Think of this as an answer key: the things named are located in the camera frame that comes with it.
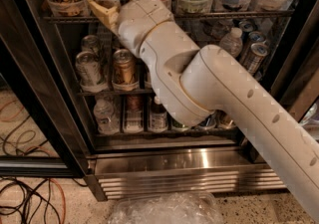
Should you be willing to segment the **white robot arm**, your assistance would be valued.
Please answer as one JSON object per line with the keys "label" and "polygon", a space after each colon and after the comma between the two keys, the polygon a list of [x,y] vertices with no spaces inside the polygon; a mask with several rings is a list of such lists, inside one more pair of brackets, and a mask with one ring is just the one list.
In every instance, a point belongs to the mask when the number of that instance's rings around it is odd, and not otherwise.
{"label": "white robot arm", "polygon": [[226,51],[199,47],[160,0],[129,0],[94,15],[151,74],[152,88],[178,122],[230,115],[313,220],[319,221],[319,143]]}

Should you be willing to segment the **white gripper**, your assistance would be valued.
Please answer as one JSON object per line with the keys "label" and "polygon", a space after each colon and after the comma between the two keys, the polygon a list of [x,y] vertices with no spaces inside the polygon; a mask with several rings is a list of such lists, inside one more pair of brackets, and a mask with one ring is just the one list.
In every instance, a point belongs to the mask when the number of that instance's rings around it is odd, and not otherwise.
{"label": "white gripper", "polygon": [[160,0],[131,0],[122,8],[119,0],[86,1],[99,21],[118,34],[121,44],[136,57],[140,56],[147,34],[159,24],[173,20],[172,13]]}

